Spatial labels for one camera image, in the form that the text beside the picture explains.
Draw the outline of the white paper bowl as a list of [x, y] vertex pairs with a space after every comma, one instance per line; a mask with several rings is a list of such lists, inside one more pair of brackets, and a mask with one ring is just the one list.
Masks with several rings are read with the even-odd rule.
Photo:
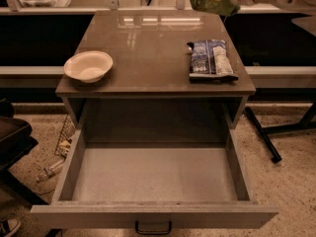
[[69, 58], [64, 66], [64, 74], [84, 83], [101, 80], [113, 66], [113, 59], [102, 51], [84, 51]]

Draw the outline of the blue chip bag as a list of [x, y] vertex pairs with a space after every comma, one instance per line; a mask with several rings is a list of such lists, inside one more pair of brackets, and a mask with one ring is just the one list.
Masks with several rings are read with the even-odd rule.
[[191, 49], [191, 81], [237, 81], [222, 39], [197, 40], [187, 43]]

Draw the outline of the grey drawer cabinet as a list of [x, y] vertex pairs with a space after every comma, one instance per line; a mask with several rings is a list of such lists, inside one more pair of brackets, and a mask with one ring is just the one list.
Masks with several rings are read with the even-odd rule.
[[[225, 40], [238, 80], [192, 83], [190, 41]], [[72, 98], [230, 97], [246, 101], [255, 87], [217, 15], [192, 10], [108, 10], [95, 13], [77, 50], [102, 50], [114, 65], [97, 83], [67, 76], [56, 89]]]

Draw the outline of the black chair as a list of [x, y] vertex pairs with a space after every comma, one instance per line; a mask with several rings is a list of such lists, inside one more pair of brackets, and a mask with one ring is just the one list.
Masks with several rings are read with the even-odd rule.
[[14, 112], [9, 101], [0, 100], [0, 181], [29, 204], [47, 205], [8, 171], [39, 144], [31, 136], [31, 125], [23, 119], [14, 118]]

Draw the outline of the clear plastic bottle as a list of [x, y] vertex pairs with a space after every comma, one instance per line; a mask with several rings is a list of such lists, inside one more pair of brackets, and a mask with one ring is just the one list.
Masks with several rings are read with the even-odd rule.
[[63, 160], [59, 160], [57, 162], [55, 162], [53, 165], [49, 166], [49, 167], [45, 167], [42, 172], [37, 176], [37, 182], [45, 182], [48, 179], [56, 176], [57, 174], [59, 174], [62, 170], [64, 166], [64, 161]]

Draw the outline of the black and white sneaker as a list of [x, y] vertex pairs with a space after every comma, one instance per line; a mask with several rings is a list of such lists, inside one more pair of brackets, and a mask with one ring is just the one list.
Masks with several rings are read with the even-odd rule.
[[6, 219], [0, 222], [0, 237], [12, 237], [21, 227], [18, 218]]

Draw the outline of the black table leg frame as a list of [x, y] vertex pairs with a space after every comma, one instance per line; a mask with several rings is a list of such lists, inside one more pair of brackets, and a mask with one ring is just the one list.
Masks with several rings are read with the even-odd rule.
[[284, 124], [284, 125], [277, 125], [277, 126], [267, 126], [262, 127], [258, 119], [256, 118], [253, 111], [247, 107], [245, 109], [245, 114], [247, 118], [252, 122], [255, 126], [257, 132], [264, 140], [266, 146], [268, 147], [271, 155], [272, 155], [272, 162], [278, 163], [282, 160], [281, 156], [277, 152], [277, 149], [273, 145], [272, 141], [270, 140], [270, 135], [272, 134], [281, 134], [281, 133], [291, 133], [297, 131], [304, 131], [309, 129], [316, 128], [316, 103], [313, 103], [312, 106], [307, 110], [305, 115], [301, 118], [301, 120], [297, 123], [291, 124]]

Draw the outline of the open grey top drawer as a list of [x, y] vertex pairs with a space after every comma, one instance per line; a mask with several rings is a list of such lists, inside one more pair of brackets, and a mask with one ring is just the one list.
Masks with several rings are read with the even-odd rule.
[[260, 228], [227, 108], [208, 99], [89, 100], [52, 201], [31, 213], [51, 228]]

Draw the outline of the green jalapeno chip bag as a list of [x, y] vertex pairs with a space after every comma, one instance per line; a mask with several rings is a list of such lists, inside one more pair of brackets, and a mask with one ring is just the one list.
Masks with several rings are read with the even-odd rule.
[[234, 5], [230, 0], [190, 0], [190, 2], [196, 11], [219, 16], [233, 16], [240, 10], [240, 7]]

